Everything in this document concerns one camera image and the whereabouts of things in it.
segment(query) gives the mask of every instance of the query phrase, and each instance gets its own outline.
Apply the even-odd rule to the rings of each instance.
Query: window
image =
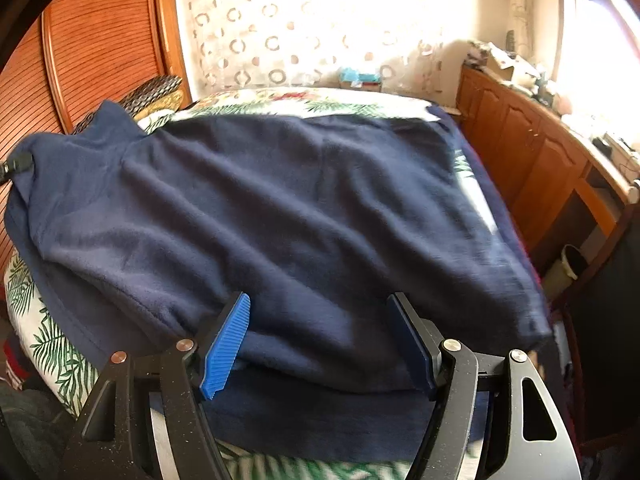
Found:
[[[640,60],[612,12],[589,0],[564,0],[558,86],[574,113],[562,120],[585,136],[609,132],[640,148],[638,84]]]

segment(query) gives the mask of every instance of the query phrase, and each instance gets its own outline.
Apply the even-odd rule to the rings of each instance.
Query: blue gripper pad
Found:
[[[220,317],[226,315],[226,319],[210,345],[203,364],[200,391],[206,399],[212,399],[216,392],[225,387],[249,326],[250,307],[249,296],[243,292],[233,305],[227,305],[220,314]]]
[[[402,292],[386,298],[389,328],[394,335],[400,355],[406,362],[414,386],[436,400],[442,356],[439,345],[442,334],[427,319],[421,319]]]

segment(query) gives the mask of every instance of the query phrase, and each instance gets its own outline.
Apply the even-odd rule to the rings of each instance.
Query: bed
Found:
[[[428,111],[429,106],[428,102],[418,99],[373,92],[299,87],[243,89],[211,95],[178,112],[156,105],[144,117],[139,118],[138,125],[152,134],[156,128],[169,121],[210,114],[281,114],[299,117],[359,114],[381,118],[441,120]],[[78,131],[90,120],[89,116],[79,124]],[[456,153],[454,170],[469,202],[488,229],[496,234],[499,229],[492,209],[462,152]],[[515,240],[513,232],[502,235]],[[46,385],[67,410],[77,416],[99,371],[70,343],[49,315],[28,266],[15,251],[5,270],[4,284],[10,319],[25,354]],[[407,462],[344,464],[290,460],[250,453],[225,443],[219,444],[234,478],[249,478],[252,474],[259,474],[264,478],[278,478],[281,474],[313,478],[318,478],[318,475],[336,475],[340,478],[404,478],[409,467]]]

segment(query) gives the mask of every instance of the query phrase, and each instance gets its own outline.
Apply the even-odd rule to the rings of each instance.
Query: patterned curtain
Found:
[[[532,0],[509,0],[509,27],[507,32],[507,50],[529,59],[533,54]]]
[[[383,91],[440,91],[440,53],[459,0],[178,0],[196,96],[268,86],[338,86],[379,72]],[[465,12],[474,12],[471,8]]]

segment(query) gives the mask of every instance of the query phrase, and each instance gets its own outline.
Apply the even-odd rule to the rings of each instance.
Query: trash bin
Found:
[[[560,296],[563,290],[578,279],[589,266],[582,253],[577,247],[565,245],[560,251],[560,258],[542,278],[542,290],[546,298],[553,301]]]

